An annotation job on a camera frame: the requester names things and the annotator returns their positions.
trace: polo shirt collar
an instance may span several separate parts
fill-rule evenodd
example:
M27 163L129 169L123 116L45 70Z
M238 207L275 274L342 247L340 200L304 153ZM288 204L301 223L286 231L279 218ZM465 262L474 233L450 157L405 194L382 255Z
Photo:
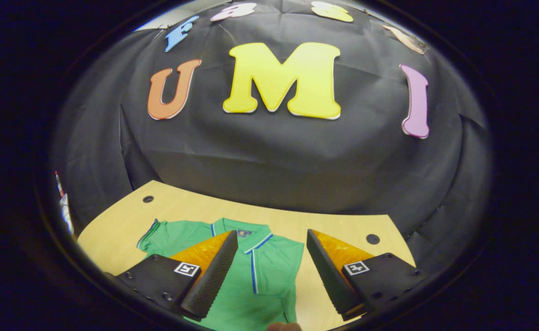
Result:
M229 231L227 228L240 228L255 232L239 242L239 250L246 254L251 253L253 249L261 247L261 245L265 244L273 236L270 227L266 224L245 223L229 220L229 218L221 218L211 224L212 235L225 233Z

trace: yellow letter m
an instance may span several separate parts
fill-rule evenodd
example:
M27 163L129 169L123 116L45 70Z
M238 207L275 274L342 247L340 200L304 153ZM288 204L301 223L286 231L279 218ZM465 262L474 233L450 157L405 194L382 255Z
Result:
M223 103L227 113L252 113L257 100L251 96L255 82L269 111L276 111L292 84L296 95L288 102L293 115L335 120L341 107L335 102L333 65L341 52L335 46L305 42L282 64L261 42L232 48L235 57L231 96Z

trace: letter u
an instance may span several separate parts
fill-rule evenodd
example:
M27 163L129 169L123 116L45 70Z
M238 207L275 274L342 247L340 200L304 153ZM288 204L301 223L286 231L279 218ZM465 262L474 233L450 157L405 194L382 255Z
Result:
M172 69L163 69L151 77L151 88L147 99L147 111L155 120L171 119L182 111L186 100L188 100L188 92L190 91L190 83L194 69L202 63L199 59L193 59L184 62L178 66L179 79L178 87L175 90L175 96L170 103L163 103L163 89L165 80L171 75Z

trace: foam letter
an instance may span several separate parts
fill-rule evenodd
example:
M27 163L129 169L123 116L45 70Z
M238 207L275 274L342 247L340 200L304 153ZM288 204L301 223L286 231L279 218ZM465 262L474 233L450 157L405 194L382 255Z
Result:
M281 64L261 42L236 46L231 96L223 103L227 113L252 113L257 100L251 96L252 80L269 111L276 111L288 90L298 81L296 95L288 102L293 115L335 120L341 107L335 102L333 62L341 52L335 46L305 42Z
M253 8L255 8L255 6L257 6L257 4L252 4L252 3L230 6L228 8L221 10L220 13L217 13L217 15L214 15L210 20L221 21L229 17L239 17L239 16L249 15L250 13L254 11Z
M353 22L353 17L349 16L348 11L346 11L344 8L327 4L326 2L322 1L313 1L310 4L312 5L312 11L314 11L316 15L338 19L339 21L343 22Z
M171 68L163 69L151 77L151 89L149 90L149 97L147 99L147 111L153 119L171 119L182 111L184 105L186 105L186 100L188 99L192 74L194 73L194 69L196 69L200 63L202 63L202 61L193 59L178 66L178 87L175 89L175 96L170 103L163 103L162 98L165 80L171 75L173 70Z
M165 48L165 52L169 52L173 46L177 45L180 41L186 38L186 32L190 31L192 28L192 22L196 21L197 19L198 16L188 19L188 21L185 21L182 25L173 29L173 31L169 32L167 36L165 36L165 38L167 38L167 47Z
M418 42L413 40L410 36L407 36L406 34L404 34L399 29L389 27L387 25L382 25L382 27L385 28L385 29L390 30L392 32L392 34L396 37L396 39L398 39L399 42L402 42L402 44L404 44L404 46L410 48L411 50L413 50L413 51L415 51L415 52L417 52L417 53L419 53L421 55L425 54L424 48L421 48L419 46Z
M402 132L425 139L429 136L427 126L427 78L415 69L401 64L400 69L408 79L408 117L402 121Z

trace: wooden table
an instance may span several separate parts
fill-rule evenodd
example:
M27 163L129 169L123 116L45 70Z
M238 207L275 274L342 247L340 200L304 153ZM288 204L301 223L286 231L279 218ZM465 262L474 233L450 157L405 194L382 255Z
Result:
M143 202L149 195L154 197L153 201ZM137 248L137 241L156 218L161 222L213 223L222 217L267 224L272 233L301 243L306 243L307 230L312 228L376 256L393 253L415 266L406 242L387 215L347 216L270 209L208 197L155 181L102 212L82 231L78 244L104 272L117 275L143 260L145 252ZM368 234L378 235L379 243L368 243ZM328 330L344 324L306 249L296 287L297 319L303 330Z

